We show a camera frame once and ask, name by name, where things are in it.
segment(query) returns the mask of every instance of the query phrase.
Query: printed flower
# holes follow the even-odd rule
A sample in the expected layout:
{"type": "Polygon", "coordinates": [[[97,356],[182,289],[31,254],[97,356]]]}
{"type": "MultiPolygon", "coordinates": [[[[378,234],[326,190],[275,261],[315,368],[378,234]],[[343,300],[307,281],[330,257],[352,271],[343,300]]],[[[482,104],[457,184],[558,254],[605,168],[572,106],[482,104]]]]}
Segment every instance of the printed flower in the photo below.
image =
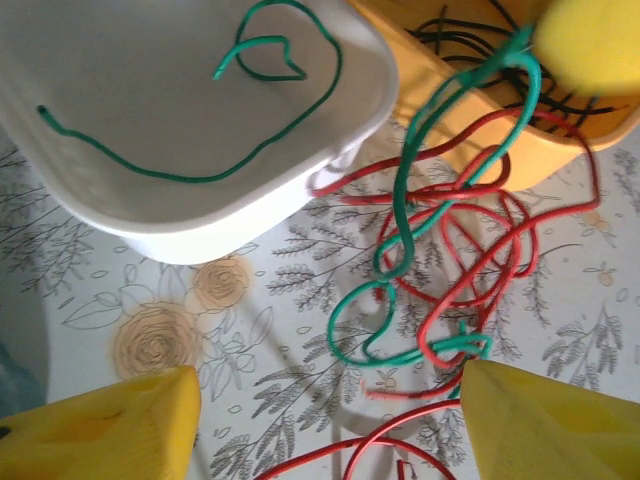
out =
{"type": "Polygon", "coordinates": [[[615,268],[608,268],[607,262],[602,262],[600,268],[585,268],[583,270],[585,273],[597,273],[598,281],[601,285],[605,287],[610,287],[613,285],[613,274],[616,272],[615,268]]]}
{"type": "Polygon", "coordinates": [[[382,389],[383,392],[394,392],[398,386],[398,382],[393,375],[398,371],[397,368],[392,368],[387,373],[378,370],[380,380],[376,382],[376,385],[382,389]]]}
{"type": "Polygon", "coordinates": [[[583,237],[589,237],[596,232],[600,232],[605,241],[613,248],[616,248],[615,238],[617,237],[613,234],[611,224],[603,219],[597,211],[592,210],[583,214],[580,225],[584,227],[582,232],[583,237]]]}
{"type": "Polygon", "coordinates": [[[178,365],[194,365],[202,350],[202,336],[194,318],[181,305],[142,305],[135,315],[120,320],[113,359],[122,379],[178,365]]]}
{"type": "Polygon", "coordinates": [[[249,286],[249,275],[241,257],[215,260],[201,267],[187,293],[187,309],[193,314],[218,313],[236,305],[249,286]]]}

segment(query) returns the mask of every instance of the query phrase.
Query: orange rose print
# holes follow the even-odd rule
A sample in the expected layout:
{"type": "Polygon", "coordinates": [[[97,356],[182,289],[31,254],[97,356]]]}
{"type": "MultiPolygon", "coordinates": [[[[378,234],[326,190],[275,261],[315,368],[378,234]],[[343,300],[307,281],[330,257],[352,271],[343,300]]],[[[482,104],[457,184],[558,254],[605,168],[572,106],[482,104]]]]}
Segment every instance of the orange rose print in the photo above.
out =
{"type": "Polygon", "coordinates": [[[249,275],[241,257],[215,260],[195,274],[187,308],[193,314],[222,312],[242,300],[248,287],[249,275]]]}
{"type": "Polygon", "coordinates": [[[178,365],[195,365],[202,351],[202,336],[194,318],[175,303],[141,307],[124,314],[113,345],[116,373],[127,379],[178,365]]]}

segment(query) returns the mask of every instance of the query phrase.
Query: black wire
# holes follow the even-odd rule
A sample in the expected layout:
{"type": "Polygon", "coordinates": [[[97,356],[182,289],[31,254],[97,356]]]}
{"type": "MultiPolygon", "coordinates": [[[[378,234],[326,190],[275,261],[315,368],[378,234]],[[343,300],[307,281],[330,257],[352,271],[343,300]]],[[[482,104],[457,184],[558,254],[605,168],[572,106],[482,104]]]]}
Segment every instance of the black wire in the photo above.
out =
{"type": "MultiPolygon", "coordinates": [[[[498,0],[488,1],[514,30],[518,29],[518,24],[498,0]]],[[[513,33],[502,27],[496,27],[494,25],[486,25],[478,22],[445,18],[447,7],[448,6],[446,4],[443,5],[438,18],[427,20],[415,30],[407,30],[407,32],[409,32],[423,45],[435,43],[434,50],[438,56],[440,55],[442,42],[454,42],[472,49],[474,52],[483,57],[478,58],[471,55],[449,55],[442,57],[442,60],[445,62],[467,62],[475,65],[480,65],[486,62],[486,60],[494,54],[496,49],[488,41],[478,35],[475,35],[474,33],[460,30],[445,31],[443,29],[444,25],[453,25],[457,27],[464,27],[485,32],[493,32],[504,36],[511,36],[513,33]],[[431,26],[436,26],[436,31],[425,32],[425,30],[431,26]]],[[[571,100],[571,98],[573,98],[573,93],[565,95],[560,101],[553,99],[551,97],[551,94],[556,90],[558,84],[555,78],[553,78],[551,73],[543,65],[541,65],[541,71],[542,78],[551,80],[551,84],[545,91],[540,93],[538,104],[549,107],[549,112],[560,111],[565,120],[568,120],[571,114],[579,115],[579,118],[576,122],[577,127],[580,127],[582,124],[584,124],[584,122],[590,115],[601,115],[611,113],[616,110],[616,108],[614,107],[594,108],[597,102],[597,98],[589,99],[586,108],[584,109],[570,107],[566,105],[566,103],[571,100]]],[[[523,75],[526,75],[526,72],[520,68],[504,68],[500,70],[498,75],[499,78],[490,80],[480,85],[479,88],[485,89],[494,87],[506,81],[511,84],[514,90],[518,93],[520,101],[505,105],[503,108],[522,107],[524,105],[527,91],[529,89],[529,84],[525,80],[523,80],[523,78],[521,78],[523,75]]],[[[535,126],[536,120],[533,119],[530,123],[531,125],[535,126]]],[[[553,133],[557,130],[557,128],[558,127],[551,127],[547,130],[547,132],[553,133]]]]}
{"type": "MultiPolygon", "coordinates": [[[[433,20],[427,20],[418,28],[416,28],[415,31],[422,32],[424,29],[429,28],[432,25],[437,25],[439,22],[440,22],[439,18],[434,18],[433,20]]],[[[485,25],[484,23],[467,22],[465,20],[456,20],[454,18],[443,19],[442,23],[444,25],[454,25],[456,27],[475,28],[476,30],[485,30],[487,32],[499,33],[507,37],[513,33],[501,27],[495,27],[493,25],[485,25]]]]}
{"type": "Polygon", "coordinates": [[[589,101],[587,102],[587,107],[584,109],[584,112],[582,113],[582,115],[580,115],[580,118],[578,118],[578,121],[576,122],[576,128],[580,128],[582,126],[582,124],[585,122],[585,120],[587,119],[587,117],[589,115],[591,115],[591,112],[593,111],[593,107],[596,106],[596,103],[598,103],[598,97],[591,97],[589,99],[589,101]]]}
{"type": "MultiPolygon", "coordinates": [[[[436,39],[436,34],[430,32],[414,32],[413,30],[407,30],[411,35],[417,38],[421,43],[431,43],[436,39]]],[[[441,35],[445,37],[463,37],[473,40],[476,43],[482,45],[488,52],[495,52],[495,48],[489,42],[487,42],[484,38],[479,37],[471,32],[465,32],[462,30],[449,30],[446,32],[442,32],[441,35]]]]}

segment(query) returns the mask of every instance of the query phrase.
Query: tablecloth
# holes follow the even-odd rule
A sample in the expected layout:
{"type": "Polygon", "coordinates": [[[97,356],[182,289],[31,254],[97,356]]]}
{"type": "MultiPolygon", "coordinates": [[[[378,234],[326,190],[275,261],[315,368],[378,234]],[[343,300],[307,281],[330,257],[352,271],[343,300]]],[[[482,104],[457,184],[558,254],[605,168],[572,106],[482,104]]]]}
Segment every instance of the tablecloth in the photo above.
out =
{"type": "MultiPolygon", "coordinates": [[[[390,122],[366,142],[357,164],[397,154],[403,134],[390,122]]],[[[514,282],[490,321],[491,359],[640,399],[638,158],[636,130],[598,155],[602,206],[539,229],[537,270],[514,282]]],[[[388,191],[392,178],[387,172],[347,189],[388,191]]],[[[414,169],[411,182],[450,178],[445,163],[432,161],[414,169]]],[[[587,165],[576,159],[519,198],[539,212],[588,195],[587,165]]],[[[423,363],[346,366],[327,346],[328,314],[370,278],[376,234],[389,209],[320,199],[226,258],[165,265],[70,216],[2,133],[0,339],[46,387],[49,401],[165,366],[194,364],[203,407],[189,478],[253,478],[424,403],[368,399],[363,384],[416,390],[446,376],[423,363]]],[[[499,230],[488,218],[469,221],[485,240],[499,230]]],[[[459,249],[472,254],[464,242],[459,249]]],[[[438,294],[454,279],[436,236],[419,242],[416,261],[420,268],[411,275],[421,288],[438,294]]],[[[401,295],[393,335],[379,351],[414,346],[426,308],[401,295]]],[[[342,348],[356,349],[382,311],[371,295],[348,309],[339,323],[342,348]]],[[[391,435],[434,453],[458,478],[478,478],[459,411],[423,418],[391,435]]],[[[397,455],[386,450],[368,456],[360,478],[395,478],[397,455]]],[[[439,478],[420,461],[408,460],[419,478],[439,478]]],[[[339,478],[344,462],[318,461],[306,472],[339,478]]]]}

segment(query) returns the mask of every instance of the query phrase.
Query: yellow bowl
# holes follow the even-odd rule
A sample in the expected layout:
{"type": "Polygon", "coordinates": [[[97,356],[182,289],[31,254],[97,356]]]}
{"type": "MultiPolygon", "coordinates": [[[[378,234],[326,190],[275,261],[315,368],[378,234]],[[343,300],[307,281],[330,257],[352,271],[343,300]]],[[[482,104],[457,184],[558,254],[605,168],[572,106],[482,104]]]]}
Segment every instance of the yellow bowl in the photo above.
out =
{"type": "MultiPolygon", "coordinates": [[[[400,75],[400,92],[394,115],[398,121],[407,125],[416,111],[426,103],[435,89],[456,72],[455,68],[422,45],[404,29],[415,29],[426,20],[438,18],[444,3],[448,9],[447,18],[486,23],[509,29],[509,25],[495,11],[488,1],[479,0],[442,0],[443,3],[425,0],[349,0],[384,35],[393,50],[400,75]]],[[[503,0],[505,9],[517,23],[527,21],[527,2],[521,0],[503,0]]],[[[504,37],[480,32],[480,36],[498,46],[504,37]]],[[[452,42],[443,42],[441,55],[467,53],[452,42]]],[[[440,125],[427,139],[429,146],[438,145],[455,136],[467,125],[479,117],[500,110],[501,105],[519,100],[512,87],[506,83],[485,90],[474,90],[448,112],[440,125]]],[[[557,89],[556,96],[564,96],[557,89]]],[[[574,97],[568,106],[584,108],[588,99],[574,97]]],[[[589,139],[591,147],[598,151],[619,142],[640,122],[640,96],[603,97],[597,107],[614,106],[618,109],[611,113],[590,116],[581,127],[589,139]]],[[[569,121],[575,122],[572,115],[569,121]]],[[[513,128],[514,118],[502,118],[478,130],[459,147],[444,155],[451,166],[460,172],[478,152],[494,144],[499,144],[513,128]]],[[[553,174],[582,152],[575,140],[566,138],[566,132],[558,130],[547,133],[544,122],[540,128],[527,127],[510,150],[512,172],[506,189],[518,191],[530,188],[553,174]]],[[[489,170],[482,182],[492,181],[499,175],[499,166],[489,170]]]]}

